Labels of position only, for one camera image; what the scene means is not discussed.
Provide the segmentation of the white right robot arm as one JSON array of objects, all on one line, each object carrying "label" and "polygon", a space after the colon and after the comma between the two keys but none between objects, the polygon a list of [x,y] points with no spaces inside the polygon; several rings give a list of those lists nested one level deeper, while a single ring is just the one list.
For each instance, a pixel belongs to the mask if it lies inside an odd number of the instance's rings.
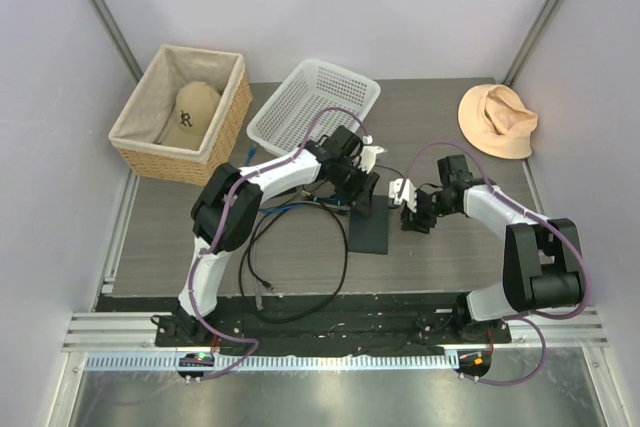
[{"label": "white right robot arm", "polygon": [[451,327],[472,342],[502,320],[536,314],[564,320],[586,308],[590,285],[576,225],[550,219],[514,201],[488,178],[474,176],[463,155],[437,162],[440,185],[428,193],[407,178],[389,184],[401,227],[427,234],[445,216],[461,214],[503,241],[501,280],[459,295]]}]

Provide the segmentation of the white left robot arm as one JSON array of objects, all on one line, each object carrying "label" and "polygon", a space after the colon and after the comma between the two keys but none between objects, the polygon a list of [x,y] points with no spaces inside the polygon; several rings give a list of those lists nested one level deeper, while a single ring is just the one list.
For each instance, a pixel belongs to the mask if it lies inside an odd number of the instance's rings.
[{"label": "white left robot arm", "polygon": [[367,214],[379,180],[374,167],[385,152],[370,135],[359,137],[340,126],[321,141],[305,139],[293,151],[254,167],[219,166],[191,210],[192,265],[173,314],[179,335],[193,346],[211,338],[213,322],[207,315],[216,308],[222,276],[232,253],[250,237],[264,202],[327,181],[344,204]]}]

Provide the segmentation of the white plastic mesh basket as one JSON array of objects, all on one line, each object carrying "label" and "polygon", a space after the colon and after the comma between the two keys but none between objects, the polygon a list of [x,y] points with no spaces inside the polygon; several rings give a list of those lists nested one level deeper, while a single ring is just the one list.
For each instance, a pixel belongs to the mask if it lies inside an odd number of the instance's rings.
[{"label": "white plastic mesh basket", "polygon": [[280,157],[292,152],[305,133],[318,140],[339,126],[359,129],[381,93],[380,85],[335,64],[301,62],[249,122],[248,137]]}]

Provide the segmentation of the peach bucket hat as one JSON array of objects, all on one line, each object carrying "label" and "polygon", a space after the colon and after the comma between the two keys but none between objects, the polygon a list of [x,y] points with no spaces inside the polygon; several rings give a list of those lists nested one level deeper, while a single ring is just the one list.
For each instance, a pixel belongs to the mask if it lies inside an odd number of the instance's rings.
[{"label": "peach bucket hat", "polygon": [[470,88],[458,107],[458,124],[466,140],[479,151],[501,159],[523,160],[531,156],[531,135],[538,115],[502,84]]}]

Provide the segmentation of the beige baseball cap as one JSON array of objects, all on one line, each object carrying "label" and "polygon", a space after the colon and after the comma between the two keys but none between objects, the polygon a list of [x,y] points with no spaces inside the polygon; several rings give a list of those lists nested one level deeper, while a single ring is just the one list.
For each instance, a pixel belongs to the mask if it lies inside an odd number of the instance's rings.
[{"label": "beige baseball cap", "polygon": [[193,81],[177,93],[160,144],[197,151],[208,131],[221,100],[220,93],[209,84]]}]

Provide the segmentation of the wicker basket with liner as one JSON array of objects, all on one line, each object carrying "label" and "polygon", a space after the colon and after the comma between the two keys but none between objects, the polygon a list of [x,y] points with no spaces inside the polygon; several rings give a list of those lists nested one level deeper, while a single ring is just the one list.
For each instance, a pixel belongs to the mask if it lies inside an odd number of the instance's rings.
[{"label": "wicker basket with liner", "polygon": [[252,99],[242,54],[164,44],[109,140],[140,177],[203,186],[229,160]]}]

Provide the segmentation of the black network switch box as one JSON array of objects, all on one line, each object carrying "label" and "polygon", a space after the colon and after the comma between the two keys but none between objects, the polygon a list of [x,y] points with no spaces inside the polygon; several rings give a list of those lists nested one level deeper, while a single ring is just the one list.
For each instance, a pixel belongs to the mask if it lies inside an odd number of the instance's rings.
[{"label": "black network switch box", "polygon": [[389,207],[387,198],[374,195],[368,215],[349,215],[348,250],[351,253],[387,255],[389,251]]}]

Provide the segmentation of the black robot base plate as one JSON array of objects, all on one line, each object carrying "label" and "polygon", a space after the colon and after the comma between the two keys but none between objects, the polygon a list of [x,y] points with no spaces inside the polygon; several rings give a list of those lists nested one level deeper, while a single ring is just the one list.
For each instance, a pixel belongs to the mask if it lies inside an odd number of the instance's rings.
[{"label": "black robot base plate", "polygon": [[262,310],[251,297],[221,297],[203,322],[174,297],[103,296],[99,312],[145,312],[156,326],[158,347],[210,344],[215,331],[225,355],[240,355],[244,339],[258,340],[259,356],[343,357],[430,353],[444,344],[508,344],[500,321],[472,323],[456,293],[265,296]]}]

